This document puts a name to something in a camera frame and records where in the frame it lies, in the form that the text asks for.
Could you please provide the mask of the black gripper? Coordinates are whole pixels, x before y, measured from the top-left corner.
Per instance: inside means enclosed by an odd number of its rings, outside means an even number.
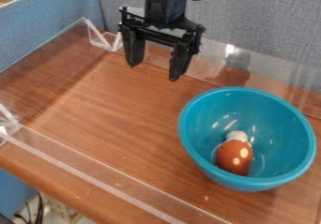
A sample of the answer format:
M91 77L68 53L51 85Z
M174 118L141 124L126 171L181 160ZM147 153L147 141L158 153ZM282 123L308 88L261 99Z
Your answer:
M187 72L193 54L199 53L205 26L185 16L169 23L153 22L145 16L145 9L139 7L122 6L119 11L122 13L119 32L123 36L129 65L135 67L143 62L147 40L174 47L170 59L170 81L178 81Z

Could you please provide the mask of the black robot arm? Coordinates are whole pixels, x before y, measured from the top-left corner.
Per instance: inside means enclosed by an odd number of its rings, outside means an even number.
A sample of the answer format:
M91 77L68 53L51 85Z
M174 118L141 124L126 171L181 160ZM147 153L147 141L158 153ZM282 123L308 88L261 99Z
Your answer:
M138 66L145 59L146 41L173 47L170 80L179 80L187 72L191 58L201 52L206 32L202 24L186 17L187 0L146 0L145 7L122 6L119 32L127 63Z

